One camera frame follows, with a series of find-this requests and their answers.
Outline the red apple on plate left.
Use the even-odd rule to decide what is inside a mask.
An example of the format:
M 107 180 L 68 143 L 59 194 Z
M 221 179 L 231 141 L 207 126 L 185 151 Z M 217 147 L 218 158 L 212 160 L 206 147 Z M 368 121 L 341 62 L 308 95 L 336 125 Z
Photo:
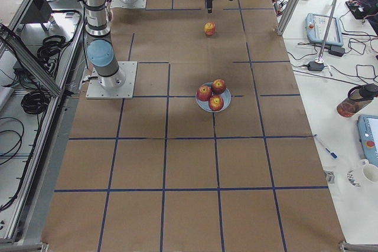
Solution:
M 201 102 L 207 102 L 210 100 L 210 97 L 212 96 L 212 94 L 213 92 L 212 92 L 211 87 L 204 84 L 198 88 L 196 92 L 196 98 L 197 100 Z

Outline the red apple on plate back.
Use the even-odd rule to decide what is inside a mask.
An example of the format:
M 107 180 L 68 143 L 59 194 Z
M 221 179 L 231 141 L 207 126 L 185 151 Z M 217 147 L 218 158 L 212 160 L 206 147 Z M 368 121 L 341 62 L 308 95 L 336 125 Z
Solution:
M 226 82 L 221 78 L 215 79 L 211 84 L 211 89 L 215 95 L 222 94 L 227 89 Z

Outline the blue white pen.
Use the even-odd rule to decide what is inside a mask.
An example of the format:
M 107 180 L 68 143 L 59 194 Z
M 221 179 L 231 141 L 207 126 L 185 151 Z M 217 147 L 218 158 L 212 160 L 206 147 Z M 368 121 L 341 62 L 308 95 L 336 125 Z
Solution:
M 317 134 L 314 135 L 314 139 L 326 150 L 326 152 L 333 159 L 337 159 L 338 158 L 337 154 L 334 151 L 332 151 Z

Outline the teach pendant tablet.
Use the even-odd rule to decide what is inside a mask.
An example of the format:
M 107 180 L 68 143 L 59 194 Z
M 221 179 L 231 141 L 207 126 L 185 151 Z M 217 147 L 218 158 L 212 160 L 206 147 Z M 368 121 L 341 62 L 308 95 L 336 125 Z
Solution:
M 305 29 L 308 41 L 314 44 L 322 44 L 326 29 L 328 27 L 329 16 L 309 13 L 305 19 Z M 342 47 L 344 45 L 341 32 L 341 24 L 338 17 L 333 17 L 326 40 L 327 45 Z

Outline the yellow-red apple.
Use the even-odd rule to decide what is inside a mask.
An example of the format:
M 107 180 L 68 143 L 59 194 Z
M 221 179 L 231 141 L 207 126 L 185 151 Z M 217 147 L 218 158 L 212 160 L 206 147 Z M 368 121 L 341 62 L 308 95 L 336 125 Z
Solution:
M 207 36 L 212 36 L 216 32 L 216 24 L 214 22 L 206 22 L 204 25 L 204 33 Z

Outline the red apple on plate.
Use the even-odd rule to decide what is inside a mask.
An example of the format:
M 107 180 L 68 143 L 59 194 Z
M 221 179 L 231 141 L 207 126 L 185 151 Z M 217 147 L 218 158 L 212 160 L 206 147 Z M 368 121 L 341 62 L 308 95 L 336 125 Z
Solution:
M 221 78 L 215 79 L 211 84 L 211 89 L 215 95 L 222 94 L 227 89 L 226 82 Z
M 207 102 L 210 100 L 210 97 L 212 96 L 212 94 L 213 92 L 212 92 L 211 87 L 204 84 L 198 88 L 196 92 L 196 98 L 197 100 L 201 102 Z
M 221 111 L 224 106 L 224 100 L 220 95 L 213 95 L 208 101 L 208 106 L 213 112 Z

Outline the light blue plate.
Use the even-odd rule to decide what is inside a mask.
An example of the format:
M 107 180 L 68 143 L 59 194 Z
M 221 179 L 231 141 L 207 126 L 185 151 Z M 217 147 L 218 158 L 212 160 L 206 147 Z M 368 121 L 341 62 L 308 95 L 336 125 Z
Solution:
M 211 83 L 201 85 L 196 92 L 195 100 L 200 108 L 207 112 L 220 112 L 225 110 L 231 102 L 232 96 L 228 88 L 216 94 Z

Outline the red apple on plate front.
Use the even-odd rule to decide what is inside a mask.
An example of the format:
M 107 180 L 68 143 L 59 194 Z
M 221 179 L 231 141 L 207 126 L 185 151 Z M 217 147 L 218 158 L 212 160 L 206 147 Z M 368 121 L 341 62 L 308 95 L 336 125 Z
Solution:
M 213 95 L 208 101 L 208 106 L 213 112 L 221 111 L 224 106 L 224 100 L 220 95 Z

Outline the brown water bottle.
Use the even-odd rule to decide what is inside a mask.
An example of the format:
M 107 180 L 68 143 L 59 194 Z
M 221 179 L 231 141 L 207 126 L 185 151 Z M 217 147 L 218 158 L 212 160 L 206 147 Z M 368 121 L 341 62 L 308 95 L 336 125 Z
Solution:
M 343 117 L 351 117 L 370 104 L 377 97 L 376 84 L 364 84 L 353 87 L 347 97 L 337 106 L 337 112 Z

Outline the white mug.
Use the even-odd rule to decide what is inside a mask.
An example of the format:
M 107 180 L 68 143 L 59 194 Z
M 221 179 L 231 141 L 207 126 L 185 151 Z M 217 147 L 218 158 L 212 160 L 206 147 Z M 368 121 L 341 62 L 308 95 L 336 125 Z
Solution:
M 377 166 L 362 159 L 358 161 L 356 168 L 347 172 L 347 180 L 356 187 L 377 185 Z

